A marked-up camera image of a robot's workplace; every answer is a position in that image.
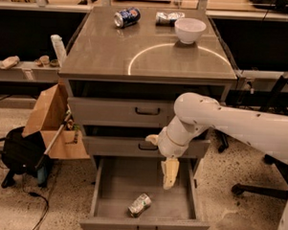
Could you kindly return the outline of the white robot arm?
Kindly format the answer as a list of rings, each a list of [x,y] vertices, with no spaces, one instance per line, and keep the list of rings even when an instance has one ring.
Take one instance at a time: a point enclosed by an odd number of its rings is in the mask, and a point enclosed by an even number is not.
[[[174,113],[161,133],[145,138],[166,158],[161,164],[166,190],[176,181],[178,160],[188,149],[189,142],[211,127],[288,166],[287,115],[226,107],[213,98],[192,92],[177,98]]]

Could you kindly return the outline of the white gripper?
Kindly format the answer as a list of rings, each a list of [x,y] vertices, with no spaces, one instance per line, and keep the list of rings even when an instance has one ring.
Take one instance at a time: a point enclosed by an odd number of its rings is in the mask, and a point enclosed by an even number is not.
[[[158,149],[162,156],[167,160],[161,162],[164,175],[163,188],[165,190],[173,187],[179,171],[179,161],[177,158],[182,156],[188,149],[189,133],[181,130],[170,130],[165,126],[159,135],[149,134],[144,138]]]

